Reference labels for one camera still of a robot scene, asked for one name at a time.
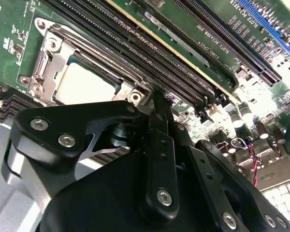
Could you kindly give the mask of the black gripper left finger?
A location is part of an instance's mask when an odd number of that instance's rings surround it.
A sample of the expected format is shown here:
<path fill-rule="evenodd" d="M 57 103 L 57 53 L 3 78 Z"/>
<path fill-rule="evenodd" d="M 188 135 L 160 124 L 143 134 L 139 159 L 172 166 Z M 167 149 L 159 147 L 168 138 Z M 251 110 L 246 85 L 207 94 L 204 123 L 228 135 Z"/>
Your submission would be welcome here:
<path fill-rule="evenodd" d="M 165 98 L 155 93 L 153 99 L 148 115 L 127 101 L 109 101 L 32 108 L 16 116 L 13 146 L 31 167 L 47 174 L 47 183 L 64 186 L 48 203 L 45 217 L 177 216 L 174 141 L 168 134 Z M 78 181 L 56 181 L 74 172 L 86 148 L 117 143 L 130 152 Z"/>

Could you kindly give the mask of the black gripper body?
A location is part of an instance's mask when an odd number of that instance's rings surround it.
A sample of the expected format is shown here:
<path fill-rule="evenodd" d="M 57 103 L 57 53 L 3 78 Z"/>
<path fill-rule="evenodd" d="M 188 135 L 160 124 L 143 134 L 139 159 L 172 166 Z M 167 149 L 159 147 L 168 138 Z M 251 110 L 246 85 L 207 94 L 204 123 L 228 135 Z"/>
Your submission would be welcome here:
<path fill-rule="evenodd" d="M 89 135 L 100 145 L 119 139 L 132 151 L 75 180 L 76 160 Z M 40 232 L 204 232 L 213 225 L 202 210 L 204 198 L 175 162 L 200 155 L 205 162 L 214 146 L 192 144 L 176 123 L 166 132 L 142 123 L 90 122 L 35 129 L 29 122 L 12 125 L 5 159 L 20 154 L 31 174 L 12 171 L 21 191 L 42 203 Z"/>

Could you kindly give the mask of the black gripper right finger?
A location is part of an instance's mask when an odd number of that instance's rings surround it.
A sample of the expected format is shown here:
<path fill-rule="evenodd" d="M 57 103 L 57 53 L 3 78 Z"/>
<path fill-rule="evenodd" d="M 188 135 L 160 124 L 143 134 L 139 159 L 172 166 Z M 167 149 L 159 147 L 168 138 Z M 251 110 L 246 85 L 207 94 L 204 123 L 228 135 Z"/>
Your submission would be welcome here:
<path fill-rule="evenodd" d="M 164 99 L 175 160 L 184 170 L 188 204 L 204 232 L 290 232 L 290 223 L 207 140 L 194 144 L 184 126 L 175 122 L 172 101 Z"/>

